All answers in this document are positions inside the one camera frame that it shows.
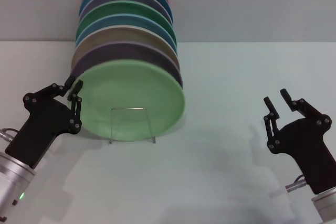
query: wire stand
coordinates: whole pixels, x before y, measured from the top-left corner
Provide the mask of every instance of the wire stand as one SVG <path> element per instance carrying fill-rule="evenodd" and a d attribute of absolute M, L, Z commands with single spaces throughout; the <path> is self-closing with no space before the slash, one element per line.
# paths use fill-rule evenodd
<path fill-rule="evenodd" d="M 118 131 L 118 126 L 116 124 L 114 124 L 114 120 L 113 120 L 113 117 L 115 116 L 116 113 L 118 112 L 131 112 L 132 115 L 135 115 L 135 113 L 139 112 L 139 111 L 142 111 L 144 116 L 145 116 L 145 119 L 147 120 L 147 125 L 148 125 L 148 130 L 149 130 L 149 134 L 151 136 L 151 142 L 153 144 L 156 144 L 156 138 L 155 136 L 153 136 L 153 131 L 152 131 L 152 124 L 151 124 L 151 121 L 150 121 L 150 118 L 149 118 L 149 114 L 148 114 L 148 111 L 146 108 L 112 108 L 111 109 L 111 140 L 110 140 L 110 144 L 114 143 L 114 142 L 126 142 L 126 141 L 123 141 L 123 140 L 118 140 L 117 136 L 115 133 L 115 131 Z"/>

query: dark green plate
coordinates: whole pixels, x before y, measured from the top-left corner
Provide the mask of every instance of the dark green plate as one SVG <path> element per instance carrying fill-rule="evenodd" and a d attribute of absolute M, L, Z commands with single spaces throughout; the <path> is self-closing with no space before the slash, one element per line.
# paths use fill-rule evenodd
<path fill-rule="evenodd" d="M 100 18 L 121 13 L 140 15 L 153 20 L 154 22 L 161 25 L 172 36 L 176 44 L 175 33 L 168 20 L 152 7 L 134 1 L 113 1 L 94 8 L 87 15 L 85 15 L 85 17 L 79 23 L 76 32 L 76 40 L 78 39 L 80 33 L 91 23 Z"/>
<path fill-rule="evenodd" d="M 83 88 L 81 120 L 88 131 L 115 140 L 134 141 L 169 130 L 182 116 L 185 100 L 181 86 L 165 70 L 139 60 L 113 60 L 79 76 Z"/>

